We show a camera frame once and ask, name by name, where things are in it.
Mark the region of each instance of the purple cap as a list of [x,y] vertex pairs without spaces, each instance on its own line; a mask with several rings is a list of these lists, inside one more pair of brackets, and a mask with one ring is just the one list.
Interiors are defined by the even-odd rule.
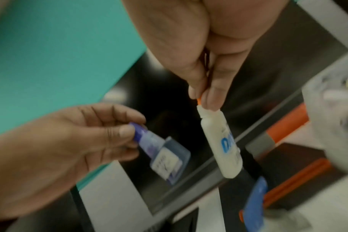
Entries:
[[135,127],[135,137],[133,138],[133,140],[139,143],[142,138],[142,135],[146,133],[147,130],[142,126],[138,125],[137,123],[130,122],[129,124]]

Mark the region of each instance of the turquoise board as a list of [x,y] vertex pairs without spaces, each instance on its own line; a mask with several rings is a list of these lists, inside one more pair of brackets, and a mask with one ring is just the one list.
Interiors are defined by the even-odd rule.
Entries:
[[119,0],[14,1],[0,19],[0,133],[98,102],[144,51]]

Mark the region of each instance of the purple bottle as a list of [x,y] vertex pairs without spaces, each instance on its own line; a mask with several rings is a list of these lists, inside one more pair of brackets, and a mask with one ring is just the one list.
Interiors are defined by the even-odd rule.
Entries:
[[134,141],[138,142],[142,150],[151,158],[151,169],[174,185],[189,162],[190,151],[171,137],[163,139],[136,123],[130,124],[136,130]]

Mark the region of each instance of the glue bottle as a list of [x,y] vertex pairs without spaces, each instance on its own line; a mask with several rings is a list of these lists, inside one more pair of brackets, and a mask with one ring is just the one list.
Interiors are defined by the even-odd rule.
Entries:
[[136,123],[130,124],[135,127],[133,140],[151,158],[151,169],[174,185],[189,162],[190,151],[170,136],[163,139]]
[[236,177],[242,170],[243,160],[224,114],[220,110],[204,109],[200,99],[197,102],[197,110],[202,119],[201,126],[221,174],[225,178]]

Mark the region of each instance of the white glue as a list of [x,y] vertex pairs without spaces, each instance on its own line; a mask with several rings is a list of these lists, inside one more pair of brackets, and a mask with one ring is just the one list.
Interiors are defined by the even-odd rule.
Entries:
[[198,103],[201,126],[217,165],[225,178],[234,178],[242,170],[243,160],[225,116],[220,110],[206,110],[200,105],[200,101]]

